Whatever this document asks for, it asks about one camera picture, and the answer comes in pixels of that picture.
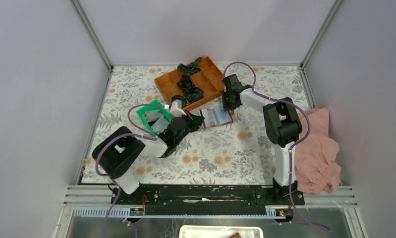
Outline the green plastic card box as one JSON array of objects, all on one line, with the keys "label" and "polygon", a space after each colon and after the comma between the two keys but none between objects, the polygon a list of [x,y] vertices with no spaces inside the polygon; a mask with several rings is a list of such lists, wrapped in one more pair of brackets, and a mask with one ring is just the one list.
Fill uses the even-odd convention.
[{"label": "green plastic card box", "polygon": [[136,113],[151,133],[159,135],[167,129],[173,115],[164,106],[161,107],[163,104],[157,99],[150,104],[153,106],[140,106]]}]

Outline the brown leather card holder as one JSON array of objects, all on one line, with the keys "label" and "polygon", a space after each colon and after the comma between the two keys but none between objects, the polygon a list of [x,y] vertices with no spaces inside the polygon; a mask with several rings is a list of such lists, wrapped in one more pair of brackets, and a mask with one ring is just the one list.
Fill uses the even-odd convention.
[{"label": "brown leather card holder", "polygon": [[199,112],[200,116],[204,117],[203,126],[205,128],[233,123],[232,116],[228,111],[225,111],[223,107],[201,109]]}]

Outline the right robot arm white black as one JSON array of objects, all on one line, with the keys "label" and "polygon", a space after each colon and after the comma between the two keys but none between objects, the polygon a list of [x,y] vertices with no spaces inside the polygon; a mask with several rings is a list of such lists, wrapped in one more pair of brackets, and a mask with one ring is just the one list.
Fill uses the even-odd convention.
[{"label": "right robot arm white black", "polygon": [[276,171],[273,178],[272,198],[278,204],[291,199],[296,190],[295,149],[303,131],[296,105],[291,98],[273,99],[243,85],[235,74],[222,79],[223,108],[233,111],[247,106],[263,114],[267,138],[274,144]]}]

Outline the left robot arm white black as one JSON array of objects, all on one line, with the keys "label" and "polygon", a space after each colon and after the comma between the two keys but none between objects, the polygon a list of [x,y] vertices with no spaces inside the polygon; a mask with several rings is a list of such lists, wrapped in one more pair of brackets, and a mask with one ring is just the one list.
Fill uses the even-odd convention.
[{"label": "left robot arm white black", "polygon": [[176,151],[180,142],[190,133],[203,126],[204,116],[183,110],[181,102],[176,100],[171,105],[154,104],[158,109],[167,110],[173,119],[163,132],[158,135],[132,133],[126,126],[117,129],[99,144],[92,152],[95,159],[96,173],[109,177],[122,191],[122,197],[130,204],[141,199],[140,182],[129,168],[140,156],[165,158]]}]

